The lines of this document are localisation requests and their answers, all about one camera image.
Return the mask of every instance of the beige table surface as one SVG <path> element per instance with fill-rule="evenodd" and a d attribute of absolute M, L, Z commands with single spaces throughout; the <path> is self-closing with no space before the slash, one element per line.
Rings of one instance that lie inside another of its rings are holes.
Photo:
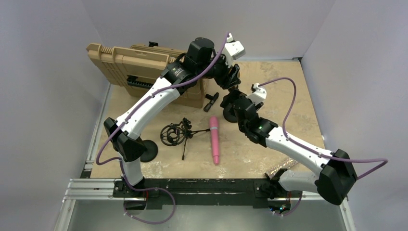
<path fill-rule="evenodd" d="M 241 67 L 240 90 L 250 93 L 253 83 L 263 83 L 277 77 L 290 77 L 297 85 L 297 97 L 286 123 L 287 131 L 313 145 L 323 147 L 323 140 L 316 120 L 313 105 L 307 90 L 300 63 L 287 62 L 238 62 Z M 281 80 L 265 86 L 268 92 L 264 106 L 258 111 L 261 117 L 279 125 L 288 110 L 293 96 L 292 84 Z M 283 162 L 287 156 L 250 142 L 239 132 L 237 124 L 227 122 L 219 104 L 227 90 L 219 88 L 210 80 L 207 93 L 219 92 L 219 99 L 208 113 L 202 109 L 170 104 L 164 108 L 142 132 L 143 140 L 153 140 L 159 147 L 157 157 L 142 163 L 143 175 L 147 178 L 263 178 L 264 173 Z M 138 98 L 128 95 L 124 88 L 114 86 L 106 117 L 117 118 L 137 102 Z M 170 123 L 179 123 L 183 117 L 192 122 L 192 130 L 208 128 L 208 120 L 217 116 L 220 140 L 220 164 L 215 166 L 211 156 L 210 133 L 195 135 L 187 141 L 185 160 L 181 160 L 183 145 L 168 147 L 160 141 L 161 129 Z M 99 148 L 107 139 L 103 131 Z M 101 160 L 117 156 L 111 144 L 102 153 Z M 307 170 L 298 164 L 293 170 Z M 117 161 L 103 166 L 94 164 L 92 178 L 119 178 Z"/>

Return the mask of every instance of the pink tube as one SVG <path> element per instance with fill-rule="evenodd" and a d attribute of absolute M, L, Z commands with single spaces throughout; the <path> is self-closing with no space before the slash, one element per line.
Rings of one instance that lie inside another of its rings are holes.
<path fill-rule="evenodd" d="M 213 152 L 213 161 L 215 165 L 219 164 L 219 142 L 218 142 L 218 120 L 217 117 L 210 118 L 211 129 L 211 150 Z"/>

